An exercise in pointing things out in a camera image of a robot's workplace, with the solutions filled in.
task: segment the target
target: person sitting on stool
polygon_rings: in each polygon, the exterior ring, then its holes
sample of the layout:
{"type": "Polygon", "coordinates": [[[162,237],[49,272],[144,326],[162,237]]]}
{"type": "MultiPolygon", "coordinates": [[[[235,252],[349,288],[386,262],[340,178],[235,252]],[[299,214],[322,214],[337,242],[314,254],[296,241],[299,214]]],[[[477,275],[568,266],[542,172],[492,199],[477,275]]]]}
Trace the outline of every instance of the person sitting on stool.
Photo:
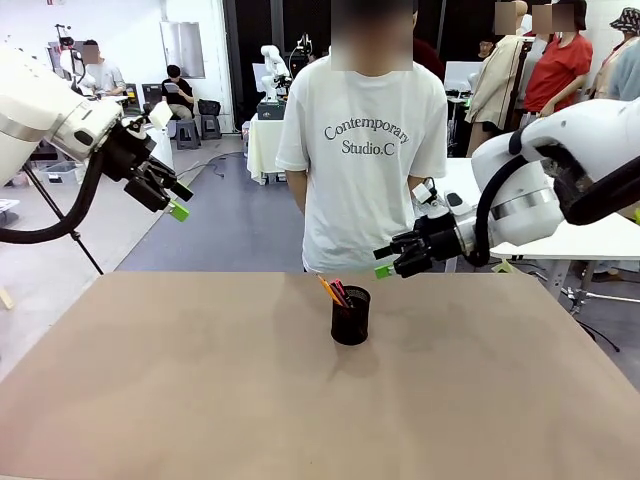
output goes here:
{"type": "Polygon", "coordinates": [[[167,78],[162,82],[162,101],[169,104],[169,108],[173,114],[180,117],[180,120],[192,120],[193,119],[193,104],[195,99],[193,98],[193,89],[191,85],[187,83],[184,78],[181,78],[180,67],[176,65],[169,65],[167,67],[167,78]],[[173,83],[178,86],[177,92],[169,92],[172,87],[167,89],[167,84],[173,83]]]}

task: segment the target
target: pen holder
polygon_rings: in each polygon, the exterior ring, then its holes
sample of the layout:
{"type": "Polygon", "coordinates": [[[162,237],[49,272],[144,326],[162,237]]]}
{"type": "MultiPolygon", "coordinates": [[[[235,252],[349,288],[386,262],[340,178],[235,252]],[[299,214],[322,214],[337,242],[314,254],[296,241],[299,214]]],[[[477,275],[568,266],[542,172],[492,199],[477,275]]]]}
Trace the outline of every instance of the pen holder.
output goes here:
{"type": "Polygon", "coordinates": [[[342,345],[360,345],[369,336],[369,305],[371,295],[360,287],[345,286],[354,308],[333,303],[331,336],[342,345]]]}

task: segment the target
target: wall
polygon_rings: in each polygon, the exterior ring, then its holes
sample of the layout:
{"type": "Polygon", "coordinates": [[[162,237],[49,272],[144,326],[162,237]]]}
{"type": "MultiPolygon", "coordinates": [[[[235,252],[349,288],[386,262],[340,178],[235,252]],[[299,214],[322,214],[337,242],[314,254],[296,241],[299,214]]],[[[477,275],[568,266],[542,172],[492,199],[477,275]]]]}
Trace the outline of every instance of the wall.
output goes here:
{"type": "MultiPolygon", "coordinates": [[[[200,22],[205,57],[204,80],[190,82],[196,96],[222,104],[220,124],[232,127],[231,88],[221,0],[165,0],[168,19],[200,22]]],[[[71,25],[71,36],[93,38],[105,58],[114,61],[127,83],[159,83],[167,77],[160,21],[163,0],[66,0],[54,6],[46,0],[0,0],[0,42],[48,62],[46,45],[56,41],[56,23],[71,25]]]]}
{"type": "Polygon", "coordinates": [[[609,24],[620,16],[623,8],[640,8],[640,0],[587,0],[587,4],[585,36],[593,43],[593,63],[588,83],[591,86],[602,62],[623,39],[622,33],[609,24]]]}

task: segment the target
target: stool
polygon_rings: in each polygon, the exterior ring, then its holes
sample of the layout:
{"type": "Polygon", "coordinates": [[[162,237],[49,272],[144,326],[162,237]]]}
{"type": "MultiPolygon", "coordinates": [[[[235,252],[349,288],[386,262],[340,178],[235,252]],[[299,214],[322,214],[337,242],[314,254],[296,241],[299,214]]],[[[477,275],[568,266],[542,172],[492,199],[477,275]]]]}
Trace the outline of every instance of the stool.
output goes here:
{"type": "Polygon", "coordinates": [[[176,122],[176,142],[178,150],[197,150],[200,148],[200,137],[193,120],[179,120],[176,122]]]}
{"type": "Polygon", "coordinates": [[[200,115],[200,121],[202,122],[203,140],[220,140],[222,138],[218,117],[215,115],[200,115]]]}

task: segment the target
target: black hose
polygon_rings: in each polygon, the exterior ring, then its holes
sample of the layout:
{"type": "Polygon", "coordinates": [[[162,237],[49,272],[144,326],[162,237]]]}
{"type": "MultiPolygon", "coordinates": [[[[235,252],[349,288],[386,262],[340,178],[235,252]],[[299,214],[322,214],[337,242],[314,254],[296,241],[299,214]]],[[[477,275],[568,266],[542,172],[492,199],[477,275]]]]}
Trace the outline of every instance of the black hose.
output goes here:
{"type": "Polygon", "coordinates": [[[498,195],[498,192],[507,180],[520,168],[527,165],[528,162],[522,155],[515,157],[509,163],[505,164],[498,173],[489,181],[480,197],[478,211],[476,212],[476,249],[466,257],[467,261],[476,268],[484,267],[489,263],[491,254],[489,250],[489,214],[491,213],[491,205],[498,195]]]}
{"type": "Polygon", "coordinates": [[[89,161],[87,173],[73,207],[71,207],[67,216],[60,220],[60,222],[51,227],[34,231],[0,228],[0,243],[31,245],[56,240],[73,232],[89,212],[89,207],[98,190],[103,165],[104,154],[101,152],[95,153],[89,161]]]}

